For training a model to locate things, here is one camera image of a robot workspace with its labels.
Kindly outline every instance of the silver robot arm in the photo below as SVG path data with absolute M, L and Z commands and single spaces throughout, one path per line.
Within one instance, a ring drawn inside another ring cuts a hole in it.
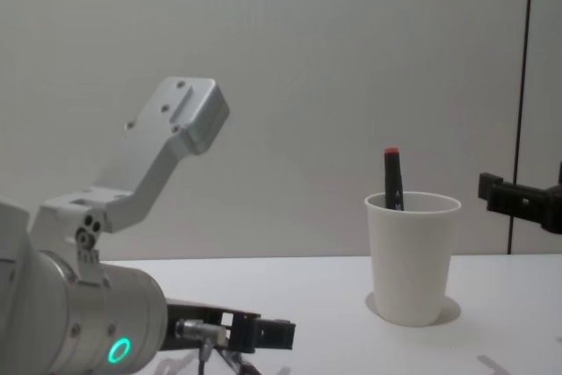
M 45 202 L 29 237 L 28 212 L 0 200 L 0 373 L 126 374 L 150 362 L 168 329 L 166 299 L 148 274 L 101 264 L 97 240 L 141 222 L 228 113 L 214 80 L 168 78 L 96 182 Z

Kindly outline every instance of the cable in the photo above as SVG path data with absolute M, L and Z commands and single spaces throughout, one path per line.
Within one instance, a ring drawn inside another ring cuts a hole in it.
M 205 375 L 205 360 L 199 360 L 198 375 Z

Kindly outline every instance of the black marker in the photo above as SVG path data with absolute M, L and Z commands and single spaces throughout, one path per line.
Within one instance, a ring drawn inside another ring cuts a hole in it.
M 397 148 L 385 149 L 385 199 L 386 208 L 404 211 L 400 153 Z

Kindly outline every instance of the cup rim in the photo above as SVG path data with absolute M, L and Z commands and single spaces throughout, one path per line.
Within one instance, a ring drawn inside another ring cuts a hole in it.
M 447 208 L 447 209 L 439 210 L 439 211 L 408 211 L 408 210 L 401 211 L 401 210 L 393 210 L 393 209 L 390 209 L 390 208 L 385 208 L 383 206 L 375 206 L 374 204 L 369 202 L 373 198 L 379 198 L 379 197 L 384 196 L 385 195 L 384 192 L 379 192 L 379 193 L 374 193 L 372 195 L 369 195 L 367 198 L 365 198 L 364 203 L 367 206 L 367 208 L 373 208 L 373 209 L 379 210 L 382 213 L 400 214 L 402 216 L 405 216 L 405 215 L 439 215 L 439 214 L 456 213 L 463 206 L 458 199 L 454 199 L 452 197 L 447 197 L 446 195 L 440 195 L 438 193 L 419 192 L 419 191 L 404 191 L 404 193 L 405 194 L 407 193 L 407 194 L 414 194 L 414 195 L 422 195 L 422 196 L 432 197 L 432 198 L 447 199 L 448 201 L 450 201 L 452 203 L 453 206 L 451 208 Z

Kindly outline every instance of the screw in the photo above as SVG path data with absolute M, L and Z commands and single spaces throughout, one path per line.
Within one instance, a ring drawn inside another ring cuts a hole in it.
M 81 330 L 82 330 L 82 328 L 80 327 L 80 325 L 74 324 L 72 326 L 72 328 L 70 329 L 70 336 L 72 338 L 78 337 L 80 335 Z

